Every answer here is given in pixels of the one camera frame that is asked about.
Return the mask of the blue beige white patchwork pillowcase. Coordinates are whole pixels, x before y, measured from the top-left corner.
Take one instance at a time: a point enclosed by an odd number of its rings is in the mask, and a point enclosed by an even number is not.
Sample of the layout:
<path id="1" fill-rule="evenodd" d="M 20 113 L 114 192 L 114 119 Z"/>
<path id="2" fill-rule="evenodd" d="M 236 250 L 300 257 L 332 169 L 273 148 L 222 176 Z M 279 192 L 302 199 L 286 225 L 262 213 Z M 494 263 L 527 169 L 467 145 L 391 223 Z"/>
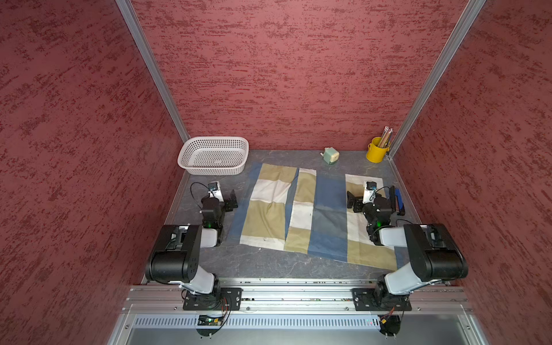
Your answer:
<path id="1" fill-rule="evenodd" d="M 365 216 L 347 206 L 347 194 L 362 198 L 368 182 L 385 195 L 381 178 L 256 163 L 228 239 L 395 271 L 394 247 L 374 244 Z"/>

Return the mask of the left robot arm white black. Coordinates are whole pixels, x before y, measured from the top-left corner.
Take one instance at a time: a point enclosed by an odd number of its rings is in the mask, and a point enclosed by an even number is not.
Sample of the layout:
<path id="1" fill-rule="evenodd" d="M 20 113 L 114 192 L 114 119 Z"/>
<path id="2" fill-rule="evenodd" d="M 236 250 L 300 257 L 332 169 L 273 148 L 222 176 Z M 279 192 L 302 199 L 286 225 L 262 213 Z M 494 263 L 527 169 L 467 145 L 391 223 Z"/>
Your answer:
<path id="1" fill-rule="evenodd" d="M 199 264 L 202 248 L 218 247 L 224 229 L 224 217 L 238 207 L 235 191 L 230 197 L 201 200 L 201 224 L 170 224 L 161 228 L 145 265 L 147 280 L 178 285 L 203 302 L 221 299 L 218 280 Z"/>

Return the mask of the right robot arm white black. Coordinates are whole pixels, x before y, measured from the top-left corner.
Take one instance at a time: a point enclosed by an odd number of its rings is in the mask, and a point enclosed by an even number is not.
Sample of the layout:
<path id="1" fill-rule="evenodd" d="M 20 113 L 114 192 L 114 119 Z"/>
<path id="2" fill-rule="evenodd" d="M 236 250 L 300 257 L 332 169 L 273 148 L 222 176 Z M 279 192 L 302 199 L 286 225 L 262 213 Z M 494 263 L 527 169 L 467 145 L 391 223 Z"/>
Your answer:
<path id="1" fill-rule="evenodd" d="M 346 207 L 364 215 L 373 244 L 408 250 L 409 263 L 378 280 L 372 295 L 379 304 L 404 300 L 414 290 L 433 283 L 467 277 L 467 261 L 443 224 L 407 221 L 400 227 L 391 225 L 391 216 L 405 215 L 402 196 L 395 187 L 389 188 L 387 198 L 378 189 L 365 191 L 363 197 L 348 191 Z"/>

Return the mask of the green pencil sharpener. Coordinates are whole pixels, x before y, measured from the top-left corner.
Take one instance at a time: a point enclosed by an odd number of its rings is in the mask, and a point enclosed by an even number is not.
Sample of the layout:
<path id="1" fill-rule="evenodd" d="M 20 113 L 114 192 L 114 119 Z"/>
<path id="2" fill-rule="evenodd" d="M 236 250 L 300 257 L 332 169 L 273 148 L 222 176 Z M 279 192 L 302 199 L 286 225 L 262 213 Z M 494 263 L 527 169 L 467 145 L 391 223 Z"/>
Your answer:
<path id="1" fill-rule="evenodd" d="M 321 156 L 326 164 L 333 165 L 339 159 L 339 152 L 333 147 L 326 147 Z"/>

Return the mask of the yellow cup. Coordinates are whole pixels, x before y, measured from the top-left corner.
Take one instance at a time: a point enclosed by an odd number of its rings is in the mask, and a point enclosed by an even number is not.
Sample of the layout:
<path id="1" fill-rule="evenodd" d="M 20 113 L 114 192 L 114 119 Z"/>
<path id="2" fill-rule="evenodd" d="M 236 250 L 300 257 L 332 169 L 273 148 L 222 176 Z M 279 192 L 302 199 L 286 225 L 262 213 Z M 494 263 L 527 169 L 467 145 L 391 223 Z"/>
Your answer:
<path id="1" fill-rule="evenodd" d="M 368 146 L 368 151 L 366 153 L 366 159 L 372 163 L 380 163 L 384 160 L 385 155 L 389 151 L 389 147 L 379 147 L 381 142 L 381 137 L 375 137 Z"/>

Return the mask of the white perforated plastic basket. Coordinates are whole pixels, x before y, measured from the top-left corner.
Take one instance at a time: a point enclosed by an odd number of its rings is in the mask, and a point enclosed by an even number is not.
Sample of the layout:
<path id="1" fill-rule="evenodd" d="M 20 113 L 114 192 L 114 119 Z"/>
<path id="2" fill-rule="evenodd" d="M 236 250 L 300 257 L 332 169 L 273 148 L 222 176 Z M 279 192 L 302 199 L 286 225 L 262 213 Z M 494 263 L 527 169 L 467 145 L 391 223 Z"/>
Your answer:
<path id="1" fill-rule="evenodd" d="M 238 175 L 249 149 L 243 137 L 194 137 L 182 146 L 178 165 L 191 175 Z"/>

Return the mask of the pencils in yellow cup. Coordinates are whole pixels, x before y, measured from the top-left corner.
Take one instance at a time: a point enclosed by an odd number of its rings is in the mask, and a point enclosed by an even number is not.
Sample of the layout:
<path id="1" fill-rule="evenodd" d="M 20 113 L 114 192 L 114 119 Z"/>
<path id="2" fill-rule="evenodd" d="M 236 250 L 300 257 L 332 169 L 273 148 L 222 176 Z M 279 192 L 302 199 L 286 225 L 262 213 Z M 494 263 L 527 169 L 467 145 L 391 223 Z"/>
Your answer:
<path id="1" fill-rule="evenodd" d="M 389 145 L 389 141 L 390 141 L 390 137 L 393 133 L 393 128 L 392 127 L 386 127 L 382 136 L 381 136 L 381 139 L 380 139 L 380 142 L 378 144 L 378 147 L 379 148 L 387 148 L 388 145 Z"/>

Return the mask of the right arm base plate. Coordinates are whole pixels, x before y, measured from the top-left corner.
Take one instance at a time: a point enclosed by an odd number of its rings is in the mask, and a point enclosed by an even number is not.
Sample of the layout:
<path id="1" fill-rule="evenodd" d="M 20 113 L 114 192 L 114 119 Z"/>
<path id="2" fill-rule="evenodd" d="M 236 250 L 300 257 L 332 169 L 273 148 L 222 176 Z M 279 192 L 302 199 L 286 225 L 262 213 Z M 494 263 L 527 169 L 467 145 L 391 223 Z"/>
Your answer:
<path id="1" fill-rule="evenodd" d="M 396 296 L 376 288 L 354 288 L 351 292 L 356 311 L 412 311 L 409 296 Z"/>

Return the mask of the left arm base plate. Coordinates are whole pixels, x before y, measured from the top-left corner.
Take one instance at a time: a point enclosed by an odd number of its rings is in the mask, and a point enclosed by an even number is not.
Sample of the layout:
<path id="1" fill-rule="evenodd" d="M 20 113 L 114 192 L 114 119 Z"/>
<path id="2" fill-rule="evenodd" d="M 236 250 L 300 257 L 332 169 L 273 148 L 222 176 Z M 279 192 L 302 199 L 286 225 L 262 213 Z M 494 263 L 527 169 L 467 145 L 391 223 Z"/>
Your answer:
<path id="1" fill-rule="evenodd" d="M 238 287 L 216 288 L 211 294 L 191 294 L 183 297 L 185 311 L 238 311 L 242 302 L 243 290 Z"/>

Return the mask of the aluminium front rail frame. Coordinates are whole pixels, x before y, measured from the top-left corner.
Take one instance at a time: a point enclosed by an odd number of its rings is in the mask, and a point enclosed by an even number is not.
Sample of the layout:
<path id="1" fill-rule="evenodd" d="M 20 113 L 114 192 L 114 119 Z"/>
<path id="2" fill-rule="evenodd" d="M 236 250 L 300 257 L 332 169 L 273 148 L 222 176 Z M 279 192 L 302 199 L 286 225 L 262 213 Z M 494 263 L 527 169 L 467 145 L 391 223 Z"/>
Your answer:
<path id="1" fill-rule="evenodd" d="M 379 330 L 385 316 L 443 317 L 454 321 L 467 344 L 486 344 L 464 289 L 443 284 L 429 285 L 409 295 L 412 311 L 356 311 L 351 290 L 374 288 L 375 280 L 307 280 L 269 278 L 223 278 L 220 288 L 241 288 L 241 306 L 234 311 L 183 310 L 187 293 L 175 285 L 148 283 L 130 288 L 122 312 L 109 339 L 110 344 L 128 344 L 131 333 L 143 329 L 196 330 L 198 317 L 228 316 L 222 330 L 306 329 Z"/>

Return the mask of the left aluminium corner post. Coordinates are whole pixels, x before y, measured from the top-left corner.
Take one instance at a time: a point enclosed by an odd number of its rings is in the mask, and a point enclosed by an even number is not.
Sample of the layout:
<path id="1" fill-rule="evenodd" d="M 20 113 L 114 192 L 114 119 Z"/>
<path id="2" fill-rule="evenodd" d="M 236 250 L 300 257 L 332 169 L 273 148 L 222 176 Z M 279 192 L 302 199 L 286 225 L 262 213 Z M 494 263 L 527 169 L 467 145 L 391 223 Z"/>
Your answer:
<path id="1" fill-rule="evenodd" d="M 131 33 L 139 53 L 142 56 L 142 60 L 144 60 L 145 65 L 150 72 L 149 74 L 151 75 L 152 80 L 154 81 L 154 84 L 163 100 L 165 108 L 167 109 L 172 122 L 175 125 L 175 129 L 177 130 L 182 141 L 186 142 L 190 139 L 190 135 L 188 130 L 185 128 L 180 112 L 178 111 L 178 107 L 162 75 L 152 48 L 147 41 L 144 30 L 139 23 L 137 13 L 132 5 L 132 2 L 129 0 L 116 0 L 116 5 L 118 6 L 125 24 Z"/>

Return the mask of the aluminium corner post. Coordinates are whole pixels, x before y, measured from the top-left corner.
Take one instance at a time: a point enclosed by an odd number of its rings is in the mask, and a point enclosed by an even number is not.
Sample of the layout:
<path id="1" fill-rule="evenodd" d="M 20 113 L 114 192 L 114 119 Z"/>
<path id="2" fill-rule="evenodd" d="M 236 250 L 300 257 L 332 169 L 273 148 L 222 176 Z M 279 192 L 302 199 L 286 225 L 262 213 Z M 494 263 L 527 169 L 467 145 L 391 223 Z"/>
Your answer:
<path id="1" fill-rule="evenodd" d="M 461 13 L 457 23 L 454 26 L 454 29 L 448 37 L 447 42 L 445 43 L 441 53 L 436 59 L 431 72 L 428 74 L 428 77 L 425 80 L 422 89 L 416 97 L 410 111 L 408 112 L 405 120 L 400 126 L 400 129 L 398 130 L 398 133 L 395 136 L 395 139 L 392 142 L 388 155 L 389 160 L 392 160 L 398 153 L 398 150 L 407 137 L 408 132 L 414 125 L 416 119 L 418 119 L 426 102 L 430 98 L 435 87 L 438 85 L 438 82 L 441 80 L 441 77 L 451 63 L 453 57 L 455 56 L 457 50 L 464 41 L 464 38 L 469 32 L 471 26 L 474 24 L 485 3 L 485 0 L 469 0 L 467 2 L 466 7 Z"/>
<path id="2" fill-rule="evenodd" d="M 175 125 L 175 129 L 177 130 L 182 141 L 186 142 L 190 139 L 190 135 L 188 130 L 185 128 L 180 112 L 178 111 L 178 107 L 162 75 L 152 48 L 147 41 L 144 30 L 139 23 L 137 13 L 132 5 L 132 2 L 129 0 L 116 0 L 116 5 L 118 6 L 125 24 L 131 33 L 139 53 L 142 56 L 142 60 L 144 60 L 145 65 L 150 72 L 149 74 L 151 75 L 152 80 L 154 81 L 154 84 L 163 100 L 165 108 L 167 109 L 172 122 Z"/>

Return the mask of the right aluminium corner post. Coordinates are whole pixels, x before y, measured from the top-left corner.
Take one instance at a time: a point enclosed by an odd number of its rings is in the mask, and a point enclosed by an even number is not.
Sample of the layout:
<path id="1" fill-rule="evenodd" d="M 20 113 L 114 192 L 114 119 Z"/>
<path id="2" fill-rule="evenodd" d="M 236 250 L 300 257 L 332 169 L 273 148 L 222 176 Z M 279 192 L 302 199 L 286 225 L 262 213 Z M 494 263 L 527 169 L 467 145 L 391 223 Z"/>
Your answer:
<path id="1" fill-rule="evenodd" d="M 451 63 L 453 57 L 455 56 L 457 50 L 464 41 L 464 38 L 469 32 L 471 26 L 474 24 L 485 3 L 485 0 L 469 0 L 467 2 L 466 7 L 461 13 L 457 23 L 454 26 L 454 29 L 448 37 L 447 42 L 445 43 L 441 53 L 436 59 L 431 72 L 428 74 L 428 77 L 425 80 L 422 89 L 416 97 L 410 111 L 408 112 L 405 120 L 400 126 L 400 129 L 398 130 L 398 133 L 395 136 L 395 139 L 392 142 L 388 155 L 389 160 L 392 160 L 398 153 L 398 150 L 407 137 L 408 132 L 414 125 L 416 119 L 418 119 L 426 102 L 430 98 L 435 87 L 438 85 L 438 82 L 441 80 L 441 77 Z"/>

